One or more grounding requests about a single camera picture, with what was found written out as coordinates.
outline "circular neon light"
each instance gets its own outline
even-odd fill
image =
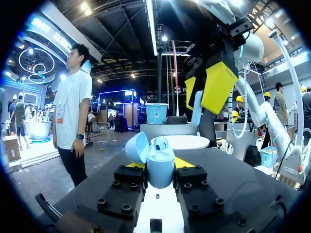
[[[31,77],[31,76],[33,76],[33,75],[40,76],[40,78],[42,78],[42,79],[43,79],[43,81],[41,81],[41,82],[37,82],[37,81],[31,80],[31,79],[30,79],[30,77]],[[44,75],[43,75],[43,74],[41,74],[41,75],[40,75],[40,74],[36,74],[36,73],[35,73],[35,74],[31,74],[31,75],[29,75],[29,76],[28,76],[28,80],[29,80],[29,81],[31,81],[31,82],[33,82],[33,83],[35,83],[35,84],[42,84],[42,83],[44,83],[44,82],[45,82],[45,77],[44,77]]]
[[[19,58],[18,58],[18,63],[19,63],[19,65],[20,65],[20,67],[22,67],[23,70],[25,70],[25,71],[27,71],[27,72],[29,72],[29,73],[35,74],[35,72],[34,72],[34,67],[35,67],[36,65],[38,65],[38,64],[36,64],[36,65],[33,67],[33,70],[29,70],[29,69],[24,68],[24,67],[22,66],[21,62],[20,62],[21,56],[22,56],[25,52],[27,52],[28,50],[29,50],[29,49],[26,49],[26,50],[24,50],[23,52],[20,53]],[[52,71],[52,70],[54,69],[54,66],[55,66],[55,61],[54,61],[53,57],[52,57],[48,52],[46,52],[45,50],[38,49],[38,48],[35,48],[35,50],[39,50],[39,51],[45,52],[45,53],[52,59],[53,66],[52,66],[52,68],[51,68],[50,70],[46,71],[45,66],[43,65],[43,66],[44,66],[44,72],[45,72],[45,74],[46,74],[46,73],[49,73],[50,71]]]

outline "blue storage box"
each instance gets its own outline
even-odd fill
[[[148,124],[163,124],[166,121],[167,103],[146,103]]]
[[[266,147],[261,151],[261,165],[268,168],[273,167],[277,160],[277,151],[275,147]]]

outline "black pillar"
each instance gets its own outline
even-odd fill
[[[157,50],[157,102],[162,103],[162,49]]]

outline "cardboard box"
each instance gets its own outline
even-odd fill
[[[4,138],[4,143],[9,161],[20,159],[17,136],[6,136]]]

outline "cable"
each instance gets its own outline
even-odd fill
[[[287,146],[287,148],[286,148],[286,151],[284,152],[284,155],[283,155],[283,157],[282,157],[282,160],[281,160],[281,162],[280,162],[280,164],[279,164],[279,166],[278,166],[278,169],[277,169],[277,172],[276,172],[276,176],[274,177],[275,179],[276,179],[276,177],[277,177],[277,175],[278,175],[278,173],[279,173],[279,171],[280,171],[280,168],[281,168],[281,166],[282,166],[283,159],[284,159],[284,157],[285,157],[285,155],[286,155],[286,153],[287,153],[287,150],[288,150],[288,148],[290,147],[290,145],[291,145],[291,143],[293,142],[294,139],[295,139],[295,138],[293,138],[293,139],[289,142],[289,144],[288,144],[288,146]]]

